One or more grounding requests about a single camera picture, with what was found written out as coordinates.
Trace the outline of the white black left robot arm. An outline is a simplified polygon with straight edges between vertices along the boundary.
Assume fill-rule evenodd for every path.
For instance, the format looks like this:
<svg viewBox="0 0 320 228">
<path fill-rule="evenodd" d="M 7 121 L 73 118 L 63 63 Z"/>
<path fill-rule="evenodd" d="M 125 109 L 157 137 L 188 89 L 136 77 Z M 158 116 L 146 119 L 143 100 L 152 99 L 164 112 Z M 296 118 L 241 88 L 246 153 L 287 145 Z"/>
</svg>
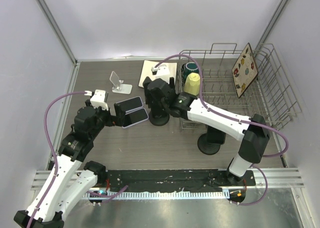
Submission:
<svg viewBox="0 0 320 228">
<path fill-rule="evenodd" d="M 98 162 L 86 163 L 82 174 L 71 186 L 70 179 L 94 146 L 94 139 L 108 126 L 122 126 L 125 111 L 114 105 L 112 115 L 106 103 L 94 106 L 87 100 L 79 109 L 71 132 L 62 140 L 55 165 L 32 204 L 17 211 L 14 221 L 22 228 L 62 228 L 68 215 L 93 186 L 100 188 L 107 180 L 106 167 Z"/>
</svg>

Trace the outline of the lilac case phone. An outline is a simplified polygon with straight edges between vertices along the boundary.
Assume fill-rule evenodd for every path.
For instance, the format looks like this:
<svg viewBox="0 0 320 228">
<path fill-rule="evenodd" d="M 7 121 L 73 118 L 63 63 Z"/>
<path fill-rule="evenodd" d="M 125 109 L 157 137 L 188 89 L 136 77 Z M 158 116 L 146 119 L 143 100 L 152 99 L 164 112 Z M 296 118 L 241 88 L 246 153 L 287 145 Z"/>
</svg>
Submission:
<svg viewBox="0 0 320 228">
<path fill-rule="evenodd" d="M 123 128 L 128 128 L 149 119 L 148 113 L 144 108 L 132 111 L 124 116 Z"/>
<path fill-rule="evenodd" d="M 117 102 L 116 105 L 125 112 L 131 112 L 144 106 L 142 98 L 140 96 Z"/>
</svg>

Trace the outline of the black phone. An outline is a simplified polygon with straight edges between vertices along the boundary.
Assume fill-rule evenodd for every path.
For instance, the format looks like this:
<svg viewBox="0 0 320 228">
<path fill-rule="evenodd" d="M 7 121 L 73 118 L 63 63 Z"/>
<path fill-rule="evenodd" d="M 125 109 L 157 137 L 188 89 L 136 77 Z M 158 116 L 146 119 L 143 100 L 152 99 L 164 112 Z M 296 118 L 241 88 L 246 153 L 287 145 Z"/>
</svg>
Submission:
<svg viewBox="0 0 320 228">
<path fill-rule="evenodd" d="M 226 133 L 216 128 L 208 126 L 206 141 L 211 144 L 223 145 L 225 143 Z"/>
</svg>

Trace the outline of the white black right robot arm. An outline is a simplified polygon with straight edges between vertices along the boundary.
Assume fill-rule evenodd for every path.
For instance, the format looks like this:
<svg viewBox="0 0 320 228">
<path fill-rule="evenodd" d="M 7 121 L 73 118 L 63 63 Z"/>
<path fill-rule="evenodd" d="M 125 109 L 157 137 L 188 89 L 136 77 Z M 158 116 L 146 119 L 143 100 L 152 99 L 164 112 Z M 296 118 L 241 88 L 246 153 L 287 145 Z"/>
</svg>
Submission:
<svg viewBox="0 0 320 228">
<path fill-rule="evenodd" d="M 155 126 L 163 126 L 169 117 L 200 122 L 213 128 L 213 134 L 206 137 L 215 140 L 219 135 L 230 135 L 240 141 L 237 155 L 226 170 L 226 181 L 233 186 L 243 181 L 247 169 L 258 164 L 270 140 L 270 133 L 263 116 L 254 114 L 243 116 L 205 103 L 201 98 L 186 92 L 176 93 L 173 79 L 171 82 L 147 77 L 143 82 L 146 104 L 150 108 L 149 120 Z"/>
</svg>

